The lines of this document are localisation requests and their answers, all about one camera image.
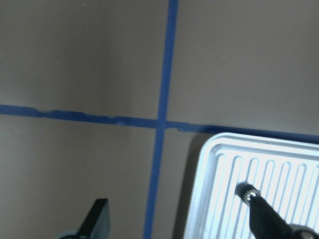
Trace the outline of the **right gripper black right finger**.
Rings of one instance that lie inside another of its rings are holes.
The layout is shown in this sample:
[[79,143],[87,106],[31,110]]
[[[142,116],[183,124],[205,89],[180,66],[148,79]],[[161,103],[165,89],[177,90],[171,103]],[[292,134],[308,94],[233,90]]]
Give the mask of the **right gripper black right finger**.
[[261,196],[250,195],[249,228],[256,239],[298,239],[294,231]]

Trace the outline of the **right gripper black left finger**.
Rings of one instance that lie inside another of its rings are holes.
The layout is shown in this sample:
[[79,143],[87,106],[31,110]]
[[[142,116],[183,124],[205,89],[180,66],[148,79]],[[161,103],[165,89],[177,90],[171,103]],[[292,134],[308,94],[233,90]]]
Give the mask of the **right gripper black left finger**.
[[76,239],[108,239],[110,233],[110,214],[108,199],[97,199],[80,229]]

